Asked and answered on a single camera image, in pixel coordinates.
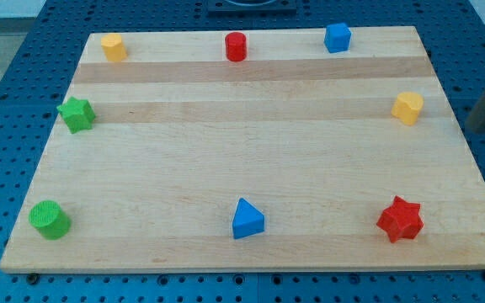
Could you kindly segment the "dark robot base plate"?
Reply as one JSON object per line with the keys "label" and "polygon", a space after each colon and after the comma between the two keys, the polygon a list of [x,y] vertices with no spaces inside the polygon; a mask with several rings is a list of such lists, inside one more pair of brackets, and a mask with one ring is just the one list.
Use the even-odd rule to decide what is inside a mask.
{"label": "dark robot base plate", "polygon": [[208,14],[295,13],[296,0],[205,0]]}

